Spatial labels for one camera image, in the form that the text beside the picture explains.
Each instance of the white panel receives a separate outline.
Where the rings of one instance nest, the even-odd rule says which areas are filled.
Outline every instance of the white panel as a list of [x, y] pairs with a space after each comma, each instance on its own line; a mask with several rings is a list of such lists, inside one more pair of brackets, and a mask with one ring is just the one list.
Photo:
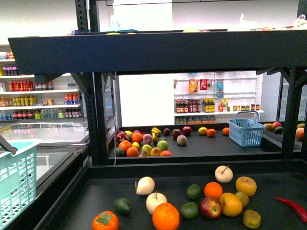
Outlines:
[[119, 76], [122, 126], [174, 124], [172, 74]]

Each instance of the black tray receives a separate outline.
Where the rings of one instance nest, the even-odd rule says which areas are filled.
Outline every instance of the black tray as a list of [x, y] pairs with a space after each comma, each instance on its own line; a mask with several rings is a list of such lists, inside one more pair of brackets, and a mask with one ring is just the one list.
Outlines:
[[[135, 194], [134, 181], [143, 176], [155, 180], [159, 191], [176, 208], [189, 201], [185, 191], [191, 184], [204, 187], [216, 181], [214, 171], [220, 162], [144, 164], [99, 166], [81, 169], [54, 206], [35, 228], [36, 230], [90, 230], [93, 218], [104, 210], [115, 212], [113, 202], [119, 197], [129, 199], [133, 210], [129, 216], [120, 216], [121, 230], [154, 230], [152, 216], [146, 209], [146, 196]], [[193, 220], [180, 218], [179, 230], [195, 229], [246, 229], [243, 213], [253, 209], [260, 213], [260, 230], [307, 229], [296, 213], [285, 204], [275, 201], [275, 196], [286, 197], [307, 209], [307, 164], [303, 160], [266, 160], [231, 162], [234, 172], [232, 181], [222, 184], [224, 192], [235, 193], [236, 179], [242, 175], [253, 178], [257, 191], [243, 212], [235, 217], [221, 216], [207, 220], [199, 214]], [[200, 203], [203, 195], [195, 202]]]

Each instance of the red apple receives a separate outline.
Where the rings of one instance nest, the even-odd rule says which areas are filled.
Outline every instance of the red apple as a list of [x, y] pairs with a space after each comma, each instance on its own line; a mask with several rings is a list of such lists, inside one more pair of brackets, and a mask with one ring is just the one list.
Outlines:
[[206, 197], [200, 203], [201, 213], [208, 219], [216, 219], [223, 213], [221, 202], [214, 197]]
[[180, 129], [177, 129], [177, 128], [173, 129], [172, 135], [173, 135], [173, 139], [177, 140], [177, 137], [181, 135]]
[[182, 132], [184, 136], [189, 136], [192, 133], [192, 128], [190, 126], [184, 126]]
[[165, 136], [168, 136], [171, 133], [171, 130], [169, 128], [163, 129], [163, 133]]

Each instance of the white shelf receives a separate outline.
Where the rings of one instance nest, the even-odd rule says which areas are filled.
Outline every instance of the white shelf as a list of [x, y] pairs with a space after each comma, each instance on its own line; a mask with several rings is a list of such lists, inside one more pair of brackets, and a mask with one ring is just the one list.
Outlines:
[[10, 76], [0, 76], [0, 79], [14, 79], [14, 78], [34, 78], [34, 75], [10, 75]]
[[80, 105], [57, 104], [57, 105], [45, 105], [45, 106], [9, 106], [9, 107], [0, 107], [0, 110], [53, 109], [53, 108], [75, 108], [75, 107], [80, 107]]
[[0, 62], [15, 62], [15, 59], [0, 59]]
[[[264, 113], [263, 110], [256, 110], [258, 113]], [[201, 113], [184, 113], [184, 114], [177, 114], [174, 113], [174, 116], [204, 116], [204, 115], [229, 115], [229, 114], [236, 114], [239, 111], [230, 111], [230, 112], [214, 112], [214, 113], [205, 113], [205, 112], [201, 112]]]
[[78, 92], [78, 89], [73, 90], [42, 90], [42, 91], [18, 91], [18, 92], [0, 92], [0, 95], [8, 94], [41, 94], [41, 93], [58, 93], [58, 92]]

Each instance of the basket handle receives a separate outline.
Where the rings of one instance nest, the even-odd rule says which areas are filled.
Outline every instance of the basket handle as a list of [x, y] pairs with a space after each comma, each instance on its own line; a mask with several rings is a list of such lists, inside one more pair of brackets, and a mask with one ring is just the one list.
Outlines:
[[255, 119], [254, 119], [254, 123], [256, 125], [258, 125], [258, 123], [259, 123], [259, 113], [257, 111], [240, 111], [240, 112], [237, 112], [236, 115], [235, 115], [234, 124], [236, 124], [236, 116], [238, 114], [246, 114], [246, 113], [256, 113], [256, 116], [255, 116]]

